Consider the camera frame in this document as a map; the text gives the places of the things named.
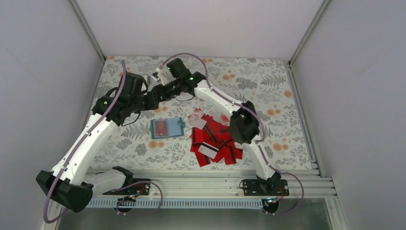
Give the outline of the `red card with black stripe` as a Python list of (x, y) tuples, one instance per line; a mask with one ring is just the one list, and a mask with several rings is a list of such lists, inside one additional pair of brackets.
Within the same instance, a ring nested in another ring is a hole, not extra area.
[(166, 120), (153, 121), (155, 137), (166, 137), (168, 135)]

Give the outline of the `teal card holder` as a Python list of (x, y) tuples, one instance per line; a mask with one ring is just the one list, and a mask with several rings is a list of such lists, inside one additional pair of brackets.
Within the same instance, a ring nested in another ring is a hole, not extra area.
[(173, 138), (184, 135), (185, 123), (180, 117), (153, 119), (150, 121), (152, 139)]

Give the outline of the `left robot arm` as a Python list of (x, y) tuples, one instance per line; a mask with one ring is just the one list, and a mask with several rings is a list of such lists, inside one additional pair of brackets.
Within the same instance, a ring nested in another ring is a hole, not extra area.
[(44, 212), (50, 201), (78, 213), (91, 199), (111, 191), (127, 194), (133, 189), (133, 173), (114, 166), (110, 170), (87, 176), (96, 153), (111, 134), (132, 113), (154, 109), (158, 99), (148, 92), (145, 77), (127, 73), (119, 86), (99, 98), (82, 133), (68, 153), (50, 171), (41, 170), (36, 182), (46, 195)]

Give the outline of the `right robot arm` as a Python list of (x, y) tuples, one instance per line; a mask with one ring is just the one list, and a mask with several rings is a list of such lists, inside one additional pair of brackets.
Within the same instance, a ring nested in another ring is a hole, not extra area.
[(239, 101), (215, 87), (208, 79), (208, 69), (204, 73), (191, 73), (177, 55), (164, 61), (152, 73), (152, 79), (159, 82), (160, 98), (168, 101), (180, 93), (188, 93), (215, 106), (229, 116), (229, 132), (233, 141), (242, 144), (244, 149), (256, 160), (258, 187), (265, 195), (271, 195), (282, 179), (281, 172), (269, 163), (262, 145), (265, 128), (258, 117), (252, 102)]

